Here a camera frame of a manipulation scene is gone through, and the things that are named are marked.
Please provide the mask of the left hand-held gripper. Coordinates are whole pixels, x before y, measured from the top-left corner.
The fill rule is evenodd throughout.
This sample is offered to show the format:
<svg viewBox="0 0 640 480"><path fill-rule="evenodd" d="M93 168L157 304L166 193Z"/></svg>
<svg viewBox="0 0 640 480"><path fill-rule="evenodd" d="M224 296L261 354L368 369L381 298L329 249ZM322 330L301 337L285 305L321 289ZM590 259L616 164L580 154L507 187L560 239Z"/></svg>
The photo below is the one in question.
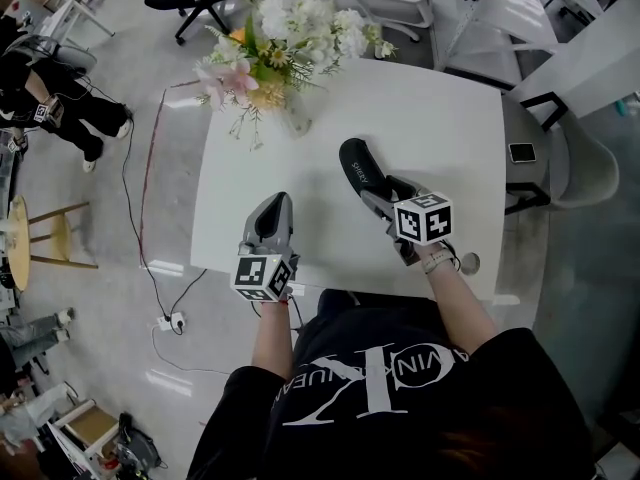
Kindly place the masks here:
<svg viewBox="0 0 640 480"><path fill-rule="evenodd" d="M269 244L287 244L292 227L293 202L286 192L268 197L247 218L245 242L239 244L235 272L230 277L230 287L245 300L286 300L300 256L289 245Z"/></svg>

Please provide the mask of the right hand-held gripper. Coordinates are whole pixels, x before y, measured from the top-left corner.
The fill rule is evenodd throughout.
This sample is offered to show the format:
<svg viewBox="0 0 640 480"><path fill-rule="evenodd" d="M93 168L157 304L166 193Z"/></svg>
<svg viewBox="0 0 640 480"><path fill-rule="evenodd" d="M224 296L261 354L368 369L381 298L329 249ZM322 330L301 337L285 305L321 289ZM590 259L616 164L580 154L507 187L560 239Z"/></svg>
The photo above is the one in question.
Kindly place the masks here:
<svg viewBox="0 0 640 480"><path fill-rule="evenodd" d="M388 223L386 234L405 265L419 261L416 246L427 246L448 239L453 233L452 203L437 192L414 181L386 176L387 185L399 201L392 202L374 192L363 189L362 202Z"/></svg>

